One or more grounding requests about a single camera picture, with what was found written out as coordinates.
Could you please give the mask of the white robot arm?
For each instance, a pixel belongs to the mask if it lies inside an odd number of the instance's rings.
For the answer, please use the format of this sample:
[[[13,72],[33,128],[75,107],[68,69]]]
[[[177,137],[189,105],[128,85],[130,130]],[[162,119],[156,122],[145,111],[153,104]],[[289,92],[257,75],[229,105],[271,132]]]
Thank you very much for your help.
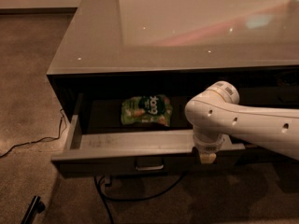
[[[218,152],[226,135],[299,160],[299,110],[243,106],[230,83],[218,81],[185,105],[201,154]]]

